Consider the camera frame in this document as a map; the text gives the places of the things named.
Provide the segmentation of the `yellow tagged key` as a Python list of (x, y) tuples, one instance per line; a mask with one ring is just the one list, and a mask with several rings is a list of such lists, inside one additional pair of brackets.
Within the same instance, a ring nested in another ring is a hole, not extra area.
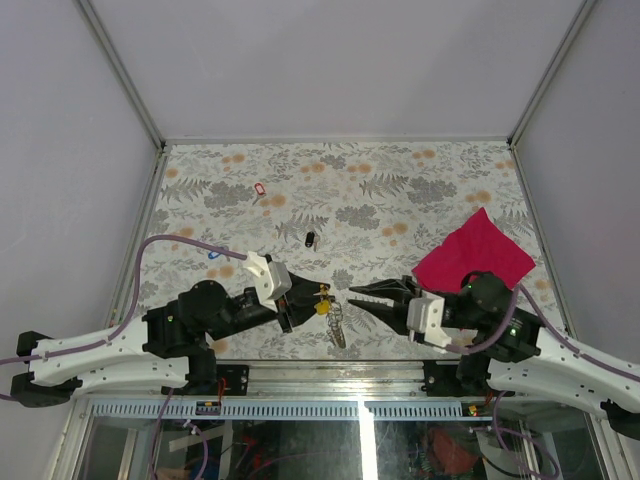
[(321, 284), (319, 286), (319, 292), (317, 293), (317, 302), (314, 305), (314, 309), (317, 315), (327, 315), (331, 310), (331, 295), (329, 293), (330, 288)]

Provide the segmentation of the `large keyring with yellow grip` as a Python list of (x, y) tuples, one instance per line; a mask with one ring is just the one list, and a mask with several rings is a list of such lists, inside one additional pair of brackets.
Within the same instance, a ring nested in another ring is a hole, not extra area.
[(342, 329), (342, 321), (344, 318), (341, 304), (339, 302), (331, 302), (329, 311), (326, 315), (328, 336), (331, 343), (341, 349), (346, 348), (346, 339)]

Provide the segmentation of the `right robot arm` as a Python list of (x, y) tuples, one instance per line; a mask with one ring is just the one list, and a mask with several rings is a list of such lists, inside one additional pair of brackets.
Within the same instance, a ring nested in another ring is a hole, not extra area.
[(604, 419), (639, 437), (639, 367), (560, 332), (538, 306), (518, 307), (525, 289), (489, 271), (471, 271), (454, 293), (411, 277), (353, 286), (350, 303), (409, 341), (455, 354), (454, 365), (425, 365), (427, 395), (524, 394)]

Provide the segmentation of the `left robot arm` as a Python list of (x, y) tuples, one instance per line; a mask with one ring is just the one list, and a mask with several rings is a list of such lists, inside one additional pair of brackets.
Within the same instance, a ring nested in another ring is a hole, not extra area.
[(289, 333), (327, 314), (334, 301), (327, 284), (292, 276), (287, 287), (261, 304), (253, 287), (232, 297), (219, 282), (204, 280), (116, 327), (67, 339), (23, 332), (16, 355), (27, 370), (12, 378), (9, 397), (27, 408), (43, 408), (119, 390), (220, 396), (224, 377), (211, 341), (270, 322)]

